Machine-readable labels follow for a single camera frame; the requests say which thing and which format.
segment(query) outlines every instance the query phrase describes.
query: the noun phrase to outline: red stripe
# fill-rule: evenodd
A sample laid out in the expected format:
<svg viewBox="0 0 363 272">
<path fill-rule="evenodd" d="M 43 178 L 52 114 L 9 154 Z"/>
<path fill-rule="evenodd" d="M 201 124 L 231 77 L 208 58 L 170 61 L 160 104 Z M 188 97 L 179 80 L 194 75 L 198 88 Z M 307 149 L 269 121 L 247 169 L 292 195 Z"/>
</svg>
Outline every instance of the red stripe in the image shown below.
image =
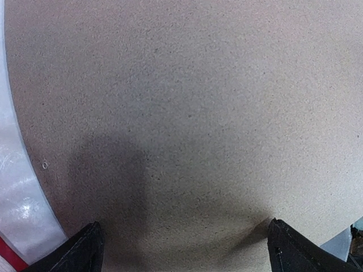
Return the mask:
<svg viewBox="0 0 363 272">
<path fill-rule="evenodd" d="M 0 256 L 5 259 L 17 272 L 28 267 L 24 262 L 0 237 Z"/>
</svg>

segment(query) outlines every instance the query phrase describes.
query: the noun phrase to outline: white plastic sheet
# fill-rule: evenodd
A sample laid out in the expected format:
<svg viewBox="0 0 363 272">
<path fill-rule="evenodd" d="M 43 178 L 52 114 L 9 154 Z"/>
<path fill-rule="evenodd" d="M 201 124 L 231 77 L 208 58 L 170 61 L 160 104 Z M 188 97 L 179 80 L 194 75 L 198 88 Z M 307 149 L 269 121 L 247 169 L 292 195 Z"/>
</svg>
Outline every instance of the white plastic sheet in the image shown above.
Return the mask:
<svg viewBox="0 0 363 272">
<path fill-rule="evenodd" d="M 66 240 L 34 174 L 16 120 L 7 75 L 3 0 L 0 0 L 0 236 L 28 264 Z"/>
</svg>

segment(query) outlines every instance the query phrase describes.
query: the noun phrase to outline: gray textured surface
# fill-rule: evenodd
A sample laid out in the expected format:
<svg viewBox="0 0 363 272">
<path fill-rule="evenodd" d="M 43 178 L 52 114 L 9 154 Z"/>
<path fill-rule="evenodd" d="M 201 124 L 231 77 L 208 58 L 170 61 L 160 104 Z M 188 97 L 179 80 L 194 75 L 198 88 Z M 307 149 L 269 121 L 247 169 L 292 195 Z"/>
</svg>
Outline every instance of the gray textured surface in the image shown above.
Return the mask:
<svg viewBox="0 0 363 272">
<path fill-rule="evenodd" d="M 100 220 L 106 271 L 267 271 L 264 219 L 317 244 L 345 229 L 362 5 L 7 1 L 20 127 L 66 232 Z"/>
</svg>

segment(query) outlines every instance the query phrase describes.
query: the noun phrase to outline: black object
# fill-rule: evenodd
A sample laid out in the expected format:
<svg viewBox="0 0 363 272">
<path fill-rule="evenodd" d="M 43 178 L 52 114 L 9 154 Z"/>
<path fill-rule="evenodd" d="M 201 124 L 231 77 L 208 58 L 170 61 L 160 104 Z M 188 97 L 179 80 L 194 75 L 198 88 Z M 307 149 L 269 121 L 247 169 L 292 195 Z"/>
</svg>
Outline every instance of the black object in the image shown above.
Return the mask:
<svg viewBox="0 0 363 272">
<path fill-rule="evenodd" d="M 272 272 L 359 272 L 313 244 L 282 220 L 268 227 L 268 251 Z"/>
<path fill-rule="evenodd" d="M 103 247 L 100 224 L 88 224 L 51 254 L 22 272 L 101 272 Z"/>
</svg>

